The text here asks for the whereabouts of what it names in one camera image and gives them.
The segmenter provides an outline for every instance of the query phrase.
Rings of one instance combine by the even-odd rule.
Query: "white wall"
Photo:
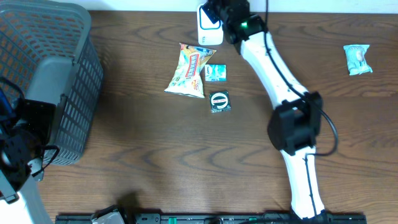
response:
[[[88,10],[196,11],[206,0],[55,0]],[[249,0],[251,10],[264,11],[265,0]],[[398,13],[398,0],[269,0],[272,12]]]

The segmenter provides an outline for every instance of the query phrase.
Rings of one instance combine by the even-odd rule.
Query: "wood grain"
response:
[[[197,44],[190,12],[91,12],[91,38],[105,70],[81,161],[50,166],[39,184],[47,211],[91,213],[118,200],[163,212],[288,210],[290,185],[266,127],[272,107],[256,74],[223,43],[209,63],[228,67],[230,113],[208,99],[164,93],[179,42]],[[398,16],[270,14],[275,44],[292,73],[319,91],[340,134],[337,154],[317,159],[320,193],[332,212],[397,223]],[[349,76],[343,50],[371,44],[373,73]],[[318,150],[333,136],[326,123]]]

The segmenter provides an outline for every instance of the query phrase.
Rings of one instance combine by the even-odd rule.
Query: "red logo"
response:
[[[186,78],[192,77],[195,75],[195,72],[198,67],[199,56],[200,56],[199,53],[192,54],[191,56],[189,56],[189,68],[188,68],[187,74],[185,75]]]

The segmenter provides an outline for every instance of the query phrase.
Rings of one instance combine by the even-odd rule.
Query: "snack bag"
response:
[[[344,50],[347,56],[347,66],[349,75],[357,75],[365,72],[373,72],[372,68],[366,63],[365,53],[370,45],[346,45]]]
[[[203,47],[181,44],[180,59],[174,77],[165,92],[204,98],[200,71],[216,53]]]

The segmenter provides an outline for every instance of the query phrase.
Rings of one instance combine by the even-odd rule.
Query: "brown wood surface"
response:
[[[39,183],[47,211],[91,213],[116,202],[163,212],[288,210],[285,164],[268,137],[272,108],[252,68],[224,42],[209,63],[227,64],[232,111],[208,99],[164,93],[179,42],[197,45],[196,14],[91,12],[91,37],[105,70],[81,161],[50,166]],[[398,222],[398,15],[271,14],[270,30],[292,73],[319,91],[340,134],[337,154],[317,159],[320,193],[332,212]],[[343,50],[371,44],[373,73],[349,76]],[[331,148],[323,122],[318,150]]]

